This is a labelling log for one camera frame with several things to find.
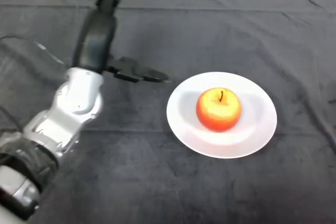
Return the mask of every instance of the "black robot arm segment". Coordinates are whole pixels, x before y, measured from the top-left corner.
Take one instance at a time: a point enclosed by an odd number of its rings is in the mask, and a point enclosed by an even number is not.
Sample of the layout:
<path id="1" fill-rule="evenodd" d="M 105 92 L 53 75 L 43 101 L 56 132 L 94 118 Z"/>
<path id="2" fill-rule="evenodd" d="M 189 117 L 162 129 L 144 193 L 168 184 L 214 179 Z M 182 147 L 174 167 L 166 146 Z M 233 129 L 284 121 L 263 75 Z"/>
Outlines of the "black robot arm segment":
<path id="1" fill-rule="evenodd" d="M 77 42 L 73 67 L 102 73 L 106 69 L 109 49 L 117 20 L 114 12 L 120 0 L 97 0 L 88 14 Z"/>

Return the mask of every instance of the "silver robot arm segment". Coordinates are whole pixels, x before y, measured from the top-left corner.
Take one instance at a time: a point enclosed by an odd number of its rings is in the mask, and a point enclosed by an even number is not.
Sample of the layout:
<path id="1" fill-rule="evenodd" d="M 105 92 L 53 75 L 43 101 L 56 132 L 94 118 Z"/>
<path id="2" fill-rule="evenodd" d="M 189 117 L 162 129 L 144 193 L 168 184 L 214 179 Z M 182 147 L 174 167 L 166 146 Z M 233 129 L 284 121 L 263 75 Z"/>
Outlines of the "silver robot arm segment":
<path id="1" fill-rule="evenodd" d="M 95 119 L 102 108 L 102 75 L 71 68 L 67 76 L 69 81 L 56 91 L 50 110 L 40 112 L 24 128 L 24 137 L 45 147 L 59 161 L 82 127 Z"/>
<path id="2" fill-rule="evenodd" d="M 102 75 L 74 67 L 67 78 L 49 110 L 37 114 L 23 133 L 0 138 L 0 223 L 24 223 L 38 209 L 63 155 L 101 111 Z"/>

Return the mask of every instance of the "dark table cover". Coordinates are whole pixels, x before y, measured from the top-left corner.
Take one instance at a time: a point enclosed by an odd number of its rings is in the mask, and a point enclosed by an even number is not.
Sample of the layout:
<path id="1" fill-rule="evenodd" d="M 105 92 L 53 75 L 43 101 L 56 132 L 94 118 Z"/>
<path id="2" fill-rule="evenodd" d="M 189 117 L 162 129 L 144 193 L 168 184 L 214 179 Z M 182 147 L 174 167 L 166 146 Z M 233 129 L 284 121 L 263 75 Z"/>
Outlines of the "dark table cover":
<path id="1" fill-rule="evenodd" d="M 70 62 L 95 0 L 0 0 L 0 33 L 37 38 Z M 31 224 L 336 223 L 336 0 L 123 0 L 111 51 L 170 75 L 105 74 L 104 110 L 43 196 Z M 0 104 L 26 124 L 65 69 L 26 41 L 0 42 Z M 174 88 L 232 72 L 273 99 L 278 126 L 257 153 L 203 156 L 166 120 Z M 1 129 L 13 126 L 0 116 Z"/>

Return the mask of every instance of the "apple stem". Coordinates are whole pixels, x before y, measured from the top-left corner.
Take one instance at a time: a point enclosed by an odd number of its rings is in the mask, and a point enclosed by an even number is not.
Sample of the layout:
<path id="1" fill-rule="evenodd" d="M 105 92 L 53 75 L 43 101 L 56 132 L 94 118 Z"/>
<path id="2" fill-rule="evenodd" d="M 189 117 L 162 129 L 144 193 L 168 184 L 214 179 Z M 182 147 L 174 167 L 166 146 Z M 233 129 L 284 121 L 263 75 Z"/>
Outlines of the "apple stem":
<path id="1" fill-rule="evenodd" d="M 219 99 L 220 102 L 221 102 L 222 99 L 223 99 L 223 92 L 221 91 L 221 93 L 222 93 L 222 96 L 221 96 L 220 99 Z"/>

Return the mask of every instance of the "apple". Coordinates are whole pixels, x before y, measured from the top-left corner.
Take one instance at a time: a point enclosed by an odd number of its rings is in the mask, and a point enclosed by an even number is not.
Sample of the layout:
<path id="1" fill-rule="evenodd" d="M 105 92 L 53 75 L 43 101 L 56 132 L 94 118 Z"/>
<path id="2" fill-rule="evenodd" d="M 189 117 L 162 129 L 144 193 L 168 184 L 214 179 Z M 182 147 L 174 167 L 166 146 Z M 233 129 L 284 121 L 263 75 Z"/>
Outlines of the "apple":
<path id="1" fill-rule="evenodd" d="M 241 103 L 230 89 L 213 88 L 201 94 L 196 105 L 200 123 L 214 132 L 235 126 L 241 116 Z"/>

